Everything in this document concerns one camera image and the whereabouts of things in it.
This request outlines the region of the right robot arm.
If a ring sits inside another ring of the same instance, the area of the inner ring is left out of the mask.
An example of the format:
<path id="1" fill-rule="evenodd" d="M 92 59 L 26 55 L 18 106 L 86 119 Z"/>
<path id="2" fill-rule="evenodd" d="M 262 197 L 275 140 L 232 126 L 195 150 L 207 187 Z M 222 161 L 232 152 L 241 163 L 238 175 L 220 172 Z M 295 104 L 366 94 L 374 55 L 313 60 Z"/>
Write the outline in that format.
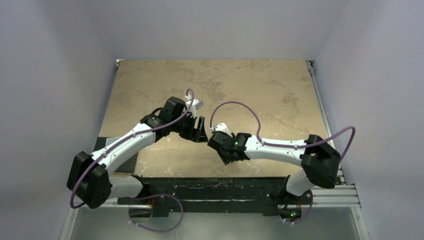
<path id="1" fill-rule="evenodd" d="M 289 163 L 300 170 L 289 176 L 280 196 L 288 204 L 313 187 L 336 186 L 341 154 L 320 136 L 311 134 L 301 140 L 258 139 L 250 133 L 227 134 L 215 131 L 207 145 L 225 165 L 244 160 L 272 160 Z"/>

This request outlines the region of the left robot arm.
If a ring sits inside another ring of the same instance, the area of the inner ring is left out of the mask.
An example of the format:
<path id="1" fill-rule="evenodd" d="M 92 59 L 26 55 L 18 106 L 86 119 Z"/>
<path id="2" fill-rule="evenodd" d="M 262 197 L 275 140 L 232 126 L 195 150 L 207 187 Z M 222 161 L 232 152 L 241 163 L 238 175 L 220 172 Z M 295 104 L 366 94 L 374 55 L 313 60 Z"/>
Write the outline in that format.
<path id="1" fill-rule="evenodd" d="M 149 191 L 138 175 L 114 176 L 117 169 L 142 149 L 157 143 L 170 133 L 194 143 L 206 143 L 205 118 L 197 116 L 203 106 L 201 99 L 186 96 L 186 101 L 170 97 L 163 107 L 145 115 L 128 133 L 92 153 L 79 152 L 73 159 L 66 186 L 71 193 L 70 206 L 78 197 L 91 209 L 106 200 L 130 198 L 138 205 L 146 203 Z"/>

